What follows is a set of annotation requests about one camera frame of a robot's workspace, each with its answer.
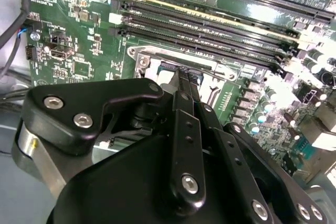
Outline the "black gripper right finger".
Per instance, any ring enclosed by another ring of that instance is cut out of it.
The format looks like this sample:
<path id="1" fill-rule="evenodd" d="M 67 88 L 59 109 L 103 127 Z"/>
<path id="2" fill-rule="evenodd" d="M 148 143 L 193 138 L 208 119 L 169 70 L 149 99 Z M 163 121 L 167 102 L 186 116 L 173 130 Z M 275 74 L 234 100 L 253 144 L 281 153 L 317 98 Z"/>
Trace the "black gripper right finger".
<path id="1" fill-rule="evenodd" d="M 237 123 L 221 125 L 213 109 L 200 101 L 195 82 L 185 75 L 201 123 L 202 141 L 225 170 L 227 200 L 237 223 L 329 223 L 327 215 L 296 181 Z"/>

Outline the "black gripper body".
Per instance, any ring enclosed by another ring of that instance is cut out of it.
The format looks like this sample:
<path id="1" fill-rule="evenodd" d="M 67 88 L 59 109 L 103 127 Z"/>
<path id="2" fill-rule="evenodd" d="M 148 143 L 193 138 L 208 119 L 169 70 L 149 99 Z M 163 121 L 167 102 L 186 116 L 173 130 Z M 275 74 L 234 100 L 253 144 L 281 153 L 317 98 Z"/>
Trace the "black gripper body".
<path id="1" fill-rule="evenodd" d="M 243 223 L 227 170 L 199 137 L 150 136 L 81 171 L 49 223 Z"/>

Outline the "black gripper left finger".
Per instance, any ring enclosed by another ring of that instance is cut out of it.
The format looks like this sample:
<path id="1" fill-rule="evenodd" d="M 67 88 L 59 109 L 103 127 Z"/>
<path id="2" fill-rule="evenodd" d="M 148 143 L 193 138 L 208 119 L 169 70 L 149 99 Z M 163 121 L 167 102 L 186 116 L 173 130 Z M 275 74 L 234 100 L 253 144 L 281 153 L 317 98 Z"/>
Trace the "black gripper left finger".
<path id="1" fill-rule="evenodd" d="M 185 75 L 57 84 L 29 90 L 17 145 L 58 199 L 81 171 L 150 136 L 199 137 Z"/>

